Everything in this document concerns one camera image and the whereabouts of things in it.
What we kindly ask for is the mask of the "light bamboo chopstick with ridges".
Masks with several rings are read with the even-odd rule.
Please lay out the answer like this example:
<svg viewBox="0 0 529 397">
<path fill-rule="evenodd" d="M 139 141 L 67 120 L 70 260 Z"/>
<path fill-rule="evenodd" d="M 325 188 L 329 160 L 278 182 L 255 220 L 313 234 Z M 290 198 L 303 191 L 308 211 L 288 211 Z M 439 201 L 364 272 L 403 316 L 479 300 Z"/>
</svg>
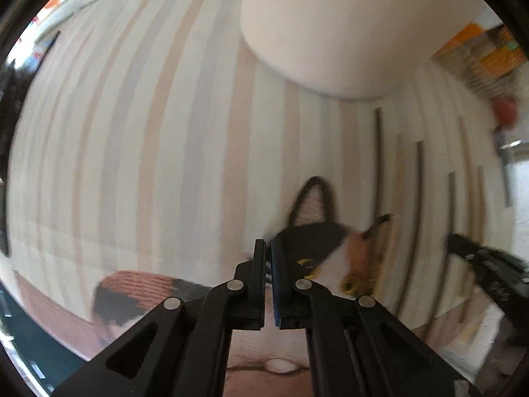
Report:
<svg viewBox="0 0 529 397">
<path fill-rule="evenodd" d="M 395 168 L 394 168 L 394 199 L 393 215 L 398 220 L 403 208 L 403 135 L 398 134 L 395 139 Z"/>
</svg>

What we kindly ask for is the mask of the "dark brown chopstick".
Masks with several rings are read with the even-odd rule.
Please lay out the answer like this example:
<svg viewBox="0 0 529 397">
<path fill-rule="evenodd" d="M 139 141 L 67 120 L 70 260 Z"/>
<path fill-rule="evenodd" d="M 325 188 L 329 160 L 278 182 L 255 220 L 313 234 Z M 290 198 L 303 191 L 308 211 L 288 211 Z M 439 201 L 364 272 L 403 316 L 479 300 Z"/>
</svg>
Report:
<svg viewBox="0 0 529 397">
<path fill-rule="evenodd" d="M 408 296 L 412 274 L 415 267 L 416 257 L 419 249 L 421 226 L 422 226 L 422 214 L 424 207 L 424 173 L 425 173 L 425 151 L 424 151 L 424 140 L 420 140 L 416 143 L 416 199 L 412 222 L 412 239 L 407 256 L 406 272 L 403 280 L 403 285 L 399 294 L 397 307 L 395 313 L 397 316 L 403 312 L 406 298 Z"/>
</svg>

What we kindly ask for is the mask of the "red round object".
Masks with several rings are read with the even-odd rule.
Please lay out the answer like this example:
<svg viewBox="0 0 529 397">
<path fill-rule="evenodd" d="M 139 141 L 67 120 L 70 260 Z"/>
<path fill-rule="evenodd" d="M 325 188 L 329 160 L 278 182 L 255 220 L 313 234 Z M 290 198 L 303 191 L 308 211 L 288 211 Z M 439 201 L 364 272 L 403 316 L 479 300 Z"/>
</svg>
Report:
<svg viewBox="0 0 529 397">
<path fill-rule="evenodd" d="M 513 96 L 496 96 L 491 100 L 494 116 L 500 126 L 512 128 L 518 121 L 518 102 Z"/>
</svg>

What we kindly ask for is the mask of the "striped cat placemat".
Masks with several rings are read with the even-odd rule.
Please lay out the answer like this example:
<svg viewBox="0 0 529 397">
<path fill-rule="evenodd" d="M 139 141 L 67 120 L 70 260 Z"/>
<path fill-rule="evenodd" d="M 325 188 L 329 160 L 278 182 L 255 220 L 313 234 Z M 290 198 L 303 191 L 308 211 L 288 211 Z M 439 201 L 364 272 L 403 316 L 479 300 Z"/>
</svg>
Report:
<svg viewBox="0 0 529 397">
<path fill-rule="evenodd" d="M 347 299 L 373 297 L 479 391 L 514 396 L 528 376 L 522 329 L 497 332 L 465 373 L 490 310 L 447 235 L 510 253 L 491 100 L 430 57 L 386 94 L 345 99 L 262 62 L 241 0 L 14 0 L 1 15 L 1 64 L 61 34 L 29 87 L 9 159 L 12 296 L 57 344 L 39 357 L 79 368 L 169 297 L 205 297 L 266 243 L 264 326 L 232 333 L 220 396 L 316 396 L 300 329 L 273 309 L 271 245 L 304 278 Z M 474 233 L 465 235 L 468 132 Z M 403 208 L 394 199 L 403 135 Z M 424 207 L 403 312 L 424 140 Z"/>
</svg>

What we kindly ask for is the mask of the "cream utensil holder cup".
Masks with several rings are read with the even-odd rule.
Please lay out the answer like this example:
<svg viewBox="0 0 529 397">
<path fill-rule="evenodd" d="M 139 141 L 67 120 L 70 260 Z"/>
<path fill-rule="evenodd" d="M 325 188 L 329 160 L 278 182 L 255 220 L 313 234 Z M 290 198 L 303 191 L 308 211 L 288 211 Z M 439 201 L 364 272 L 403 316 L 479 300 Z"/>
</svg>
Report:
<svg viewBox="0 0 529 397">
<path fill-rule="evenodd" d="M 483 0 L 241 0 L 256 56 L 320 93 L 371 99 L 391 91 L 484 9 Z"/>
</svg>

